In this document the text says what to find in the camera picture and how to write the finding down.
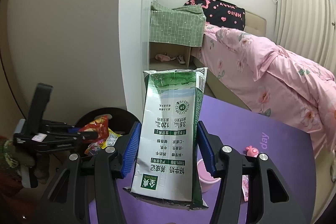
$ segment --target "pink bowl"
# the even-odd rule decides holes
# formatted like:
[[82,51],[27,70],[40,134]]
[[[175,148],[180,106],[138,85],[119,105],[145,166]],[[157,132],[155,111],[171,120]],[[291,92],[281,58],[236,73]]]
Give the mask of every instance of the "pink bowl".
[[209,172],[205,169],[203,159],[197,162],[197,170],[199,183],[201,184],[202,193],[208,191],[215,183],[220,181],[220,178],[214,179]]

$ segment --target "silver screw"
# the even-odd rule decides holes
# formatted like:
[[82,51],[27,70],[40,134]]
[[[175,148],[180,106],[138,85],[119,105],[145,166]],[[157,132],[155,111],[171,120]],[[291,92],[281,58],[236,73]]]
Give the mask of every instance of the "silver screw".
[[69,160],[77,160],[78,159],[78,155],[77,154],[71,154],[69,156]]
[[232,151],[232,148],[229,146],[223,146],[222,147],[223,152],[230,153]]
[[268,160],[268,156],[267,156],[266,154],[260,154],[260,155],[259,155],[259,158],[260,158],[261,160]]
[[108,146],[105,148],[106,153],[113,153],[116,149],[113,146]]

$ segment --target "black pillow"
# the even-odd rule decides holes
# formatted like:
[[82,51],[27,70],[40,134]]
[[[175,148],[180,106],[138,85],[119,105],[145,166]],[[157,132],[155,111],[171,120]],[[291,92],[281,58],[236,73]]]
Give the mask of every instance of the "black pillow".
[[201,4],[207,22],[218,27],[244,31],[245,10],[223,0],[188,0],[185,5]]

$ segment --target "beige curtain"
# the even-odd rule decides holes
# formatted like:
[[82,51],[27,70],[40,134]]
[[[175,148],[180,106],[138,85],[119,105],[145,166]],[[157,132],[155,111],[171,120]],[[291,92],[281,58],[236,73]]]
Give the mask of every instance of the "beige curtain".
[[336,0],[278,0],[274,42],[336,74],[335,21]]

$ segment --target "purple table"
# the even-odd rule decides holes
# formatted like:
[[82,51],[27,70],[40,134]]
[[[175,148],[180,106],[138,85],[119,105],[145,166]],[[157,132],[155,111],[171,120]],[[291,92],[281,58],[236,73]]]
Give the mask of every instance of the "purple table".
[[[285,178],[307,223],[310,223],[315,204],[316,176],[311,140],[307,133],[208,96],[204,96],[199,119],[204,122],[209,133],[221,138],[224,145],[230,145],[242,154],[249,145],[258,148],[260,153],[266,153]],[[209,223],[219,183],[203,194],[208,210],[186,211],[162,208],[136,200],[122,190],[131,185],[132,176],[133,172],[130,172],[125,179],[118,181],[120,199],[128,223]],[[245,224],[246,211],[247,203],[242,198],[239,224]],[[91,212],[91,224],[96,224],[94,203],[90,205],[90,214]]]

